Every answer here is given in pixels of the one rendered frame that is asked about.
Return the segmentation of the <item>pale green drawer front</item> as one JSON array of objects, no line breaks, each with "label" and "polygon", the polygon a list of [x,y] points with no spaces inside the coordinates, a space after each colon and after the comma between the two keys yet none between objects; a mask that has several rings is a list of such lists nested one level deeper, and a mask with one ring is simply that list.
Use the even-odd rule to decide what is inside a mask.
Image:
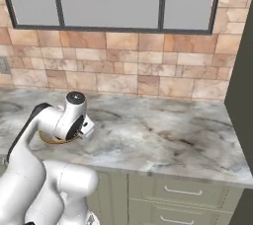
[{"label": "pale green drawer front", "polygon": [[[203,191],[200,196],[167,192],[164,186],[171,189]],[[238,203],[242,190],[217,184],[175,180],[165,176],[129,176],[129,196],[142,200],[184,203],[186,205],[204,206],[231,211]]]},{"label": "pale green drawer front", "polygon": [[204,209],[183,207],[172,204],[162,204],[153,201],[130,199],[128,201],[129,225],[179,225],[160,220],[166,219],[191,222],[194,225],[228,225],[231,213],[221,213]]}]

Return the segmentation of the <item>grey wall outlet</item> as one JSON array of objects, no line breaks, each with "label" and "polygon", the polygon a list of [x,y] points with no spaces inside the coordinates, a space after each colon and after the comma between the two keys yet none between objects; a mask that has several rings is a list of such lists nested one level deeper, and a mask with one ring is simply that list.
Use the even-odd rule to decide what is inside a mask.
[{"label": "grey wall outlet", "polygon": [[5,56],[0,56],[0,73],[1,74],[10,74],[10,67]]}]

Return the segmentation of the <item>dark-framed window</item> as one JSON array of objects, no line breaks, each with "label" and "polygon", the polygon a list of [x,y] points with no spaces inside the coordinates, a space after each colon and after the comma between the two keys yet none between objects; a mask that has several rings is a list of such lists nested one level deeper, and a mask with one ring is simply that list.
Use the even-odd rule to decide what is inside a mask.
[{"label": "dark-framed window", "polygon": [[218,0],[5,0],[17,29],[209,35]]}]

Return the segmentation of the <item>yellow-brown bowl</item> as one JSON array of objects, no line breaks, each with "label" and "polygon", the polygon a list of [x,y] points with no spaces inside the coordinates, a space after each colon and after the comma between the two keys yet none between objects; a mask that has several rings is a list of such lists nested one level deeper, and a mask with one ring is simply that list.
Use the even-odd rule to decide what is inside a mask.
[{"label": "yellow-brown bowl", "polygon": [[78,139],[79,135],[75,134],[73,136],[67,137],[64,135],[53,135],[50,133],[39,131],[39,137],[43,142],[47,144],[65,144]]}]

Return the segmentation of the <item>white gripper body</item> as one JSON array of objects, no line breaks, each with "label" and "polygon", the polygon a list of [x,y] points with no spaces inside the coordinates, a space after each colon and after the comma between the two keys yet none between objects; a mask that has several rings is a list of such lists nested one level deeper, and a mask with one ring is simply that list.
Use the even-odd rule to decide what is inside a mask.
[{"label": "white gripper body", "polygon": [[80,132],[87,139],[92,139],[94,135],[94,124],[92,122],[85,122]]}]

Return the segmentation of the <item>pale green cupboard door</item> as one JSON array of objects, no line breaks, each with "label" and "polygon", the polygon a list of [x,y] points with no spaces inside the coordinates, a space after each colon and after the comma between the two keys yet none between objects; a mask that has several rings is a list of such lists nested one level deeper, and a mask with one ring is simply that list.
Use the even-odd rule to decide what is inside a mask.
[{"label": "pale green cupboard door", "polygon": [[101,225],[127,225],[127,175],[99,171],[99,186],[87,197]]}]

